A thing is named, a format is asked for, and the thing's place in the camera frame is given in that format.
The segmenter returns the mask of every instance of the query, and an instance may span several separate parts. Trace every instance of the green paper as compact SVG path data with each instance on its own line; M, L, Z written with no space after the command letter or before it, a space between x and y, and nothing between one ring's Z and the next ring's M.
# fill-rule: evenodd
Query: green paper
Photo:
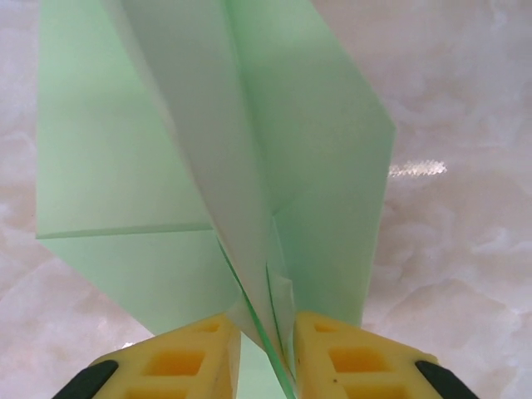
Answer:
M293 397L295 311L360 321L393 125L308 0L102 4L42 2L37 235L154 333L229 310Z

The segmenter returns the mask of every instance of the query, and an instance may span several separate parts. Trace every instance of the marble surface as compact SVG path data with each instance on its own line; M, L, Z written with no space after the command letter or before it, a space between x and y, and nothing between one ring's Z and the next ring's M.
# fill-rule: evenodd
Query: marble surface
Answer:
M532 2L314 0L397 124L364 326L532 391ZM34 240L36 0L0 0L0 398L150 334Z

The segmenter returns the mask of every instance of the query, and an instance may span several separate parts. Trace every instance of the white marble background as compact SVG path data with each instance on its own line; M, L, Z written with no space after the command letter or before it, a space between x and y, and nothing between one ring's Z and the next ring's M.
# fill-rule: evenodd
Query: white marble background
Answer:
M532 0L314 0L398 126L365 327L532 392ZM150 334L34 240L38 1L0 0L0 398Z

